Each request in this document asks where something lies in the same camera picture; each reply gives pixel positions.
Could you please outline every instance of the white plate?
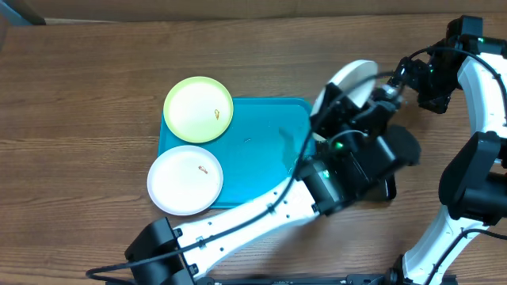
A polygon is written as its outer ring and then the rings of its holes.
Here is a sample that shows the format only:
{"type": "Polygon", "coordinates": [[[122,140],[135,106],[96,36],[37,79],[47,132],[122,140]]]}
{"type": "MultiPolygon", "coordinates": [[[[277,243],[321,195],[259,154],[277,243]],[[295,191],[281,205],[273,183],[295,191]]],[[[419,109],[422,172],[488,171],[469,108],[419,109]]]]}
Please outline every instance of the white plate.
{"type": "Polygon", "coordinates": [[[194,215],[215,202],[223,184],[219,161],[198,146],[174,147],[155,160],[147,179],[150,198],[172,215],[194,215]]]}

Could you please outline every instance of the plate rim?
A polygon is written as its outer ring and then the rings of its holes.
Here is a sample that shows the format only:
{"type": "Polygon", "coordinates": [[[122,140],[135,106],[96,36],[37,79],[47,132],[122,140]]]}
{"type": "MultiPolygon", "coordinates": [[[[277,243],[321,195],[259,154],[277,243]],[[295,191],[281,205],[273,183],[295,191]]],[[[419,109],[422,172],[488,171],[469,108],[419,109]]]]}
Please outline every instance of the plate rim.
{"type": "Polygon", "coordinates": [[[222,187],[223,187],[223,170],[222,170],[222,166],[220,165],[220,162],[218,161],[218,159],[216,159],[215,155],[213,155],[209,150],[206,150],[206,149],[199,147],[199,146],[192,146],[192,145],[176,146],[176,147],[173,147],[173,148],[165,151],[163,154],[158,156],[157,159],[155,159],[155,161],[151,164],[150,170],[148,171],[148,175],[147,175],[147,191],[148,191],[148,195],[150,196],[151,201],[160,210],[164,211],[165,213],[171,214],[171,215],[189,216],[189,215],[195,215],[197,213],[200,213],[200,212],[208,209],[219,197],[220,193],[222,192],[222,187]],[[189,213],[182,214],[182,213],[177,213],[175,211],[171,211],[167,207],[164,207],[163,205],[161,205],[161,203],[159,202],[159,199],[156,199],[156,195],[154,194],[153,190],[150,187],[150,181],[154,175],[153,174],[154,173],[154,166],[156,164],[161,163],[160,161],[166,160],[170,156],[173,156],[175,154],[178,154],[178,153],[180,153],[182,151],[186,151],[186,150],[191,150],[192,152],[197,152],[197,153],[201,153],[205,156],[208,156],[214,162],[215,167],[219,171],[220,182],[219,182],[219,186],[218,186],[218,191],[216,192],[213,199],[210,199],[210,201],[206,204],[205,207],[201,207],[197,211],[191,211],[189,213]]]}
{"type": "Polygon", "coordinates": [[[164,115],[164,120],[165,120],[165,123],[166,123],[167,127],[169,128],[169,130],[174,135],[176,135],[179,139],[184,140],[188,143],[207,143],[207,142],[211,142],[213,139],[220,137],[231,125],[232,117],[234,116],[234,102],[232,101],[232,96],[231,96],[231,93],[229,92],[229,90],[219,81],[217,81],[213,78],[209,78],[207,76],[192,76],[192,77],[185,78],[185,79],[179,81],[178,83],[176,83],[176,85],[173,86],[173,88],[171,88],[171,90],[169,90],[169,92],[166,95],[166,99],[164,100],[162,114],[164,115]],[[229,116],[229,120],[228,120],[227,124],[224,125],[223,130],[218,132],[217,135],[215,135],[214,137],[212,137],[210,139],[206,139],[206,140],[191,140],[189,138],[182,137],[180,132],[175,131],[173,129],[173,127],[171,127],[171,123],[169,121],[169,116],[167,116],[169,114],[170,100],[172,100],[174,95],[177,94],[177,90],[179,88],[181,88],[182,86],[184,86],[185,84],[193,84],[195,82],[206,82],[206,83],[211,83],[214,86],[218,86],[219,89],[224,91],[223,95],[226,97],[226,99],[229,103],[229,106],[231,108],[231,115],[229,116]]]}

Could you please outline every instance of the white disc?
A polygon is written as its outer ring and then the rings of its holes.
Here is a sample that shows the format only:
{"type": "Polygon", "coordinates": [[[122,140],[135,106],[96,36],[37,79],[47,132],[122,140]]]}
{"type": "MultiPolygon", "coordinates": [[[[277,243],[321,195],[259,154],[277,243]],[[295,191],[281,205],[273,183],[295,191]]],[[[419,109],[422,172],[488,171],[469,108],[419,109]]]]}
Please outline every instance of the white disc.
{"type": "Polygon", "coordinates": [[[178,138],[205,143],[218,138],[232,121],[229,91],[215,79],[196,76],[178,82],[164,101],[167,127],[178,138]]]}
{"type": "MultiPolygon", "coordinates": [[[[338,86],[342,91],[348,90],[352,88],[355,84],[364,80],[365,78],[377,74],[379,71],[379,66],[377,63],[371,60],[356,60],[351,62],[341,68],[330,80],[330,83],[338,86]]],[[[368,100],[370,95],[372,94],[373,88],[375,87],[375,80],[371,80],[370,82],[366,82],[363,85],[355,88],[350,94],[348,98],[354,103],[358,108],[362,108],[364,103],[368,100]]],[[[326,88],[323,88],[320,94],[318,95],[315,103],[311,109],[310,116],[313,116],[318,113],[320,107],[322,106],[322,102],[324,101],[324,95],[326,94],[326,88]]],[[[313,133],[313,138],[316,141],[324,141],[321,135],[313,133]]]]}
{"type": "Polygon", "coordinates": [[[151,200],[173,215],[193,215],[220,194],[223,172],[218,160],[198,146],[174,147],[159,156],[148,173],[151,200]]]}

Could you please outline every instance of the wooden table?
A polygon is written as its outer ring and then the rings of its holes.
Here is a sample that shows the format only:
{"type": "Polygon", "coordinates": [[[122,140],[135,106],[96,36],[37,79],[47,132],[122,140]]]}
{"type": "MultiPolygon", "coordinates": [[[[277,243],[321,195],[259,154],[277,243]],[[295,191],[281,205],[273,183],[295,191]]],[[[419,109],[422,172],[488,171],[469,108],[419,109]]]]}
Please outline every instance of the wooden table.
{"type": "MultiPolygon", "coordinates": [[[[238,97],[312,101],[346,63],[374,59],[393,69],[443,38],[458,16],[10,28],[0,53],[0,283],[94,283],[85,270],[123,262],[141,229],[164,216],[145,181],[162,102],[181,79],[210,76],[238,97]]],[[[507,38],[507,14],[482,16],[487,36],[507,38]]],[[[212,275],[344,276],[390,267],[435,217],[440,174],[469,138],[461,92],[442,116],[419,109],[406,92],[395,121],[423,152],[419,166],[397,175],[389,207],[357,204],[268,237],[212,275]]],[[[507,226],[492,230],[505,234],[507,226]]],[[[450,272],[460,284],[507,284],[506,257],[507,243],[478,237],[450,272]]]]}

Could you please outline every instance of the lime green plate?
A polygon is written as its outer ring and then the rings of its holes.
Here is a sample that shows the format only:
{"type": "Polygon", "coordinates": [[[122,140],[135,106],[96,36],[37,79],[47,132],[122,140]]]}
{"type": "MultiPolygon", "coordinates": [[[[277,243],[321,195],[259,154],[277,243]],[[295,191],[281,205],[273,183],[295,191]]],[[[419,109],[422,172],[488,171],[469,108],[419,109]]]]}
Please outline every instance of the lime green plate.
{"type": "Polygon", "coordinates": [[[215,79],[196,76],[178,82],[164,102],[167,127],[189,143],[218,138],[232,120],[234,106],[229,91],[215,79]]]}

